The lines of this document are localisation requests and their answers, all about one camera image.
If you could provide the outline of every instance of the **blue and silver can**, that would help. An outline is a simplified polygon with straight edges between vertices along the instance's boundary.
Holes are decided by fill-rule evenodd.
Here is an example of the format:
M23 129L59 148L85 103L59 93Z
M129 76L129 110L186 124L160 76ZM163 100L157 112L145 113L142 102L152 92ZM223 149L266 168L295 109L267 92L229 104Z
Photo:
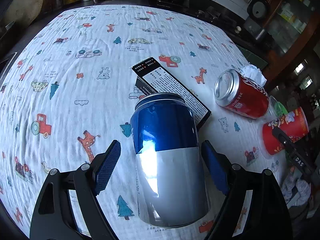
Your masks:
M199 220L209 207L192 110L173 93L141 99L130 120L136 152L138 214L175 228Z

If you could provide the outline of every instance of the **can lid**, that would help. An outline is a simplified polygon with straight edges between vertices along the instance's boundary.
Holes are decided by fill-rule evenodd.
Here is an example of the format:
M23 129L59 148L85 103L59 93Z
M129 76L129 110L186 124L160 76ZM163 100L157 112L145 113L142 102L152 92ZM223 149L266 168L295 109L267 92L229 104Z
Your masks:
M229 105L236 97L239 88L239 76L234 69L223 72L214 85L214 97L219 106Z
M151 95L148 95L144 98L142 98L141 100L138 101L138 103L136 103L134 109L136 110L139 106L142 106L145 103L148 103L150 101L154 101L154 100L165 100L165 99L174 99L174 100L179 100L182 101L183 103L185 103L184 99L182 98L182 96L175 94L175 93L170 93L170 92L161 92L161 93L154 93Z

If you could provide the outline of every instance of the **red paper cup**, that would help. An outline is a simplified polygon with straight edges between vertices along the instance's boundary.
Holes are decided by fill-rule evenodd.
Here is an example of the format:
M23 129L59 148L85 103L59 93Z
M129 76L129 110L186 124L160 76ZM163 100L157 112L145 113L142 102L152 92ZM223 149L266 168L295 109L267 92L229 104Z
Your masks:
M287 136L296 142L309 132L308 123L301 107L281 116L271 122L265 123L261 131L261 146L274 155L284 149L284 146L272 135L274 127L279 127Z

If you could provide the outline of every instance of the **blue gripper pad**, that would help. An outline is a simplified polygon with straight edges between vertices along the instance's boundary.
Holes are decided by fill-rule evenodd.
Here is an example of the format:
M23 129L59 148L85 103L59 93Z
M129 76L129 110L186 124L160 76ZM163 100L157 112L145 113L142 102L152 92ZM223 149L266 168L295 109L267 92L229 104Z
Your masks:
M201 155L217 189L227 195L230 190L227 171L231 163L225 155L217 153L208 140L201 145Z
M106 154L106 158L95 173L95 187L93 189L95 195L99 195L99 193L107 187L121 154L120 142L114 140L106 151Z

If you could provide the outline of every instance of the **crumpled white paper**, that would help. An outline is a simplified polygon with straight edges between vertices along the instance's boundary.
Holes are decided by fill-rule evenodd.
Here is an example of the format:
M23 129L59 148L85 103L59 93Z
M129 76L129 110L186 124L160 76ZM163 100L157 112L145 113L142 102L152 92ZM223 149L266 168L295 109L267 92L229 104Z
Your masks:
M261 70L252 64L242 67L239 73L246 78L250 78L261 87L267 82L266 78L262 75Z

